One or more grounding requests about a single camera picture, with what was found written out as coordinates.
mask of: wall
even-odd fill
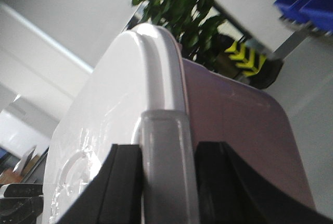
[[[30,104],[22,97],[11,103],[6,108],[6,111],[49,139],[51,139],[59,123],[58,120]]]
[[[16,94],[0,83],[0,112],[14,101]]]
[[[333,218],[333,44],[305,39],[266,91],[286,111],[317,210]]]
[[[131,0],[2,0],[95,66],[135,8]]]

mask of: white container lid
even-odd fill
[[[52,137],[43,223],[56,222],[71,206],[113,143],[138,143],[142,112],[186,111],[180,60],[180,50],[162,27],[140,24],[112,42]]]

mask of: green leaves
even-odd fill
[[[140,0],[132,0],[132,5],[135,6],[135,5],[138,5],[140,3]]]
[[[197,56],[196,62],[213,69],[220,51],[217,28],[224,21],[221,15],[206,19],[214,0],[132,0],[132,5],[143,1],[146,7],[140,22],[151,20],[166,27],[181,42],[187,58]]]

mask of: black plastic part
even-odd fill
[[[3,205],[6,205],[6,200],[9,199],[2,199]],[[22,199],[16,200],[17,202],[12,205],[12,208],[6,208],[0,211],[0,223],[31,224],[43,212],[42,197],[26,198],[24,201],[22,201]]]
[[[202,224],[333,224],[266,181],[227,143],[200,143],[196,166]]]
[[[4,197],[29,198],[43,194],[42,184],[12,183],[8,185]]]
[[[142,185],[142,154],[139,146],[119,146],[100,213],[99,223],[140,224]]]
[[[98,175],[58,224],[139,224],[142,174],[138,145],[112,145]]]
[[[195,160],[202,224],[266,223],[239,183],[220,143],[199,143]]]
[[[111,151],[97,176],[91,181],[72,207],[58,221],[58,224],[98,223],[106,187],[116,157],[118,145],[112,145]]]
[[[269,87],[273,82],[275,82],[282,66],[283,61],[280,59],[266,60],[259,73],[255,76],[249,77],[250,86],[260,90]]]

